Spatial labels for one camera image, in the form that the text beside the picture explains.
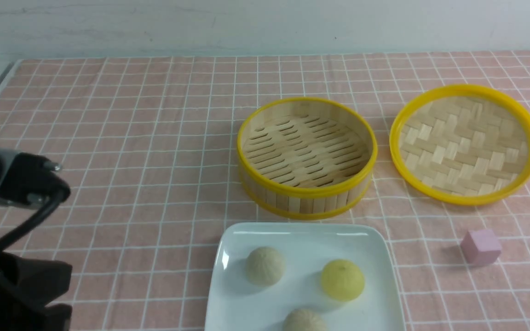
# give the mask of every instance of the plate rim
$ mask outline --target plate rim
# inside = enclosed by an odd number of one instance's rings
[[[400,307],[400,321],[402,322],[401,325],[400,325],[400,330],[399,331],[406,331],[406,318],[405,318],[405,315],[404,315],[404,308],[403,308],[403,305],[402,305],[402,295],[403,293],[400,291],[400,288],[398,286],[398,277],[396,276],[396,272],[395,272],[395,265],[394,265],[394,261],[393,261],[393,258],[392,258],[392,254],[390,253],[390,250],[388,249],[387,247],[387,242],[386,242],[386,239],[383,237],[383,235],[381,235],[381,233],[379,231],[377,231],[375,228],[371,227],[371,226],[366,226],[366,225],[363,225],[363,224],[332,224],[332,223],[326,223],[326,224],[317,224],[317,223],[301,223],[301,222],[295,222],[295,223],[291,223],[291,222],[286,222],[286,223],[279,223],[279,222],[240,222],[240,223],[236,223],[236,224],[233,224],[231,226],[229,226],[229,228],[227,228],[225,230],[225,232],[222,234],[222,236],[220,237],[220,241],[218,243],[218,249],[216,250],[216,256],[214,258],[214,266],[212,268],[212,277],[210,277],[210,290],[208,291],[208,301],[206,303],[206,320],[204,322],[204,329],[206,329],[206,327],[208,327],[208,313],[210,312],[210,303],[213,301],[213,297],[212,297],[212,285],[213,285],[213,282],[214,282],[214,275],[215,275],[215,269],[216,269],[216,266],[218,264],[218,261],[219,261],[219,257],[221,256],[221,252],[222,252],[222,249],[223,249],[223,243],[225,242],[225,239],[226,237],[229,237],[230,236],[230,233],[233,233],[234,230],[236,228],[241,228],[243,226],[259,226],[261,224],[274,224],[276,226],[290,226],[290,227],[295,227],[295,228],[299,228],[299,227],[304,227],[304,228],[311,228],[311,227],[316,227],[316,228],[322,228],[322,227],[325,227],[325,228],[365,228],[366,230],[368,231],[371,231],[372,233],[378,235],[381,239],[381,242],[383,243],[383,247],[385,249],[385,252],[387,252],[387,257],[389,259],[389,262],[390,262],[390,266],[391,266],[391,275],[392,275],[392,279],[394,281],[394,287],[396,289],[396,293],[397,293],[397,302],[398,302],[398,305]]]

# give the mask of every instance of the white square plate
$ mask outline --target white square plate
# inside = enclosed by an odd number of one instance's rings
[[[244,262],[261,246],[278,249],[286,273],[265,289],[248,282]],[[348,303],[328,298],[319,285],[325,264],[346,258],[366,280]],[[240,223],[219,244],[212,274],[205,331],[282,331],[295,308],[322,315],[328,329],[404,331],[404,316],[390,255],[374,228],[350,224]]]

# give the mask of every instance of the white wall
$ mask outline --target white wall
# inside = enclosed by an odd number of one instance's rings
[[[530,0],[0,0],[0,58],[530,49]]]

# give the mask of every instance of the bamboo steamer basket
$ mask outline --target bamboo steamer basket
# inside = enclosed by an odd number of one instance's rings
[[[377,142],[355,111],[330,100],[292,98],[250,115],[237,139],[240,180],[261,207],[299,220],[341,214],[372,180]]]
[[[436,88],[402,109],[390,149],[398,172],[422,193],[484,205],[530,178],[530,114],[484,86]]]

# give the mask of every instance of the yellow rim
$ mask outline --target yellow rim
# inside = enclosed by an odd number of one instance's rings
[[[290,212],[290,211],[287,211],[287,210],[278,209],[278,208],[275,208],[275,207],[273,207],[271,205],[268,205],[265,201],[259,199],[256,195],[254,195],[251,192],[251,190],[248,189],[248,187],[244,183],[244,180],[242,180],[242,177],[241,177],[241,180],[240,180],[240,183],[241,183],[242,188],[244,189],[244,191],[261,208],[263,208],[263,209],[265,209],[267,211],[270,211],[273,214],[277,214],[279,216],[282,216],[282,217],[291,218],[293,220],[303,220],[303,221],[322,220],[324,218],[331,218],[331,217],[340,215],[340,214],[342,214],[344,212],[347,212],[349,209],[353,208],[353,206],[357,205],[357,203],[359,203],[359,201],[361,201],[362,197],[368,191],[369,185],[371,184],[371,182],[372,181],[370,180],[369,183],[366,184],[366,186],[363,189],[363,192],[359,195],[359,197],[357,197],[357,199],[351,201],[349,204],[347,204],[344,207],[341,207],[339,209],[335,209],[333,211],[319,212],[317,214],[300,214],[299,212]]]
[[[288,102],[294,102],[294,101],[318,101],[322,103],[330,103],[336,107],[341,107],[344,111],[348,111],[351,113],[351,115],[354,115],[359,121],[365,125],[367,130],[370,133],[370,136],[372,138],[372,155],[369,158],[368,163],[363,167],[360,172],[353,175],[348,180],[345,180],[342,183],[332,185],[332,186],[326,186],[326,187],[319,187],[319,188],[304,188],[304,187],[291,187],[291,186],[285,186],[279,183],[276,183],[265,176],[262,176],[259,174],[249,163],[246,157],[242,154],[242,142],[241,142],[241,134],[244,132],[244,128],[248,123],[258,114],[261,113],[261,111],[264,111],[265,109],[268,109],[270,107],[273,107],[274,105],[278,105],[280,103],[288,103]],[[275,101],[273,103],[269,103],[260,109],[258,109],[256,112],[252,113],[248,119],[246,119],[242,126],[240,127],[240,130],[238,130],[238,137],[236,140],[236,151],[238,153],[238,159],[240,160],[241,166],[246,170],[247,174],[251,176],[253,179],[255,179],[256,182],[259,183],[259,185],[265,187],[267,190],[274,191],[275,193],[282,193],[285,195],[290,195],[292,197],[299,197],[301,199],[303,198],[309,198],[309,199],[315,199],[318,197],[327,197],[329,195],[335,195],[338,193],[342,193],[345,191],[350,190],[351,188],[357,186],[363,179],[366,178],[366,176],[371,172],[372,168],[374,167],[374,163],[377,159],[377,141],[374,135],[374,132],[372,131],[371,126],[361,117],[358,113],[355,113],[355,111],[349,109],[348,107],[345,107],[344,105],[341,105],[341,103],[335,103],[334,101],[321,99],[321,98],[291,98],[291,99],[282,99]]]
[[[522,124],[524,132],[527,136],[527,143],[529,147],[529,157],[528,161],[524,166],[523,171],[517,177],[517,179],[503,188],[502,190],[496,191],[494,193],[473,196],[473,197],[464,197],[460,195],[452,195],[444,193],[442,191],[435,190],[425,184],[423,184],[418,178],[416,178],[404,165],[402,156],[400,155],[399,140],[400,132],[402,126],[408,121],[408,118],[414,112],[416,112],[420,107],[435,101],[437,99],[446,98],[446,97],[479,97],[494,103],[498,103],[500,106],[505,107],[509,113],[517,117],[517,120]],[[474,86],[474,85],[455,85],[455,86],[444,86],[425,92],[420,96],[416,97],[414,100],[410,101],[408,105],[400,111],[396,117],[394,124],[392,124],[392,129],[390,132],[390,152],[392,154],[392,160],[396,166],[396,169],[404,177],[404,179],[409,182],[414,188],[425,193],[426,195],[433,197],[435,199],[447,202],[454,203],[456,205],[485,205],[487,203],[492,203],[494,201],[503,199],[513,192],[517,191],[530,177],[530,115],[529,112],[522,107],[520,103],[515,101],[513,98],[484,86]]]

